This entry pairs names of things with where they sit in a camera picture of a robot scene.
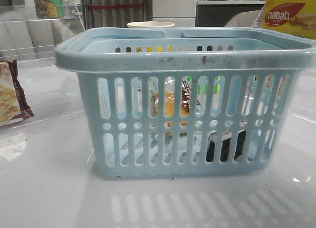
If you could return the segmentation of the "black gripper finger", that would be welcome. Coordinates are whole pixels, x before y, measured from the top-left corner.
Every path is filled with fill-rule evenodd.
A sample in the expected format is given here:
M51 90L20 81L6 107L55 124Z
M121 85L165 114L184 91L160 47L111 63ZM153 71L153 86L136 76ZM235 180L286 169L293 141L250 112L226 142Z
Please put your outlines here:
M229 147L231 144L231 136L232 136L231 130L226 130L223 133L222 145L221 145L221 154L220 154L220 161L221 162L225 162L228 159ZM237 143L236 143L236 147L235 147L234 160L236 160L237 158L239 158L242 155L245 137L246 137L246 131L240 130L238 132L238 135L237 135ZM207 149L207 153L206 153L206 162L212 162L214 159L216 141L217 141L217 132L214 131L208 137L208 149Z

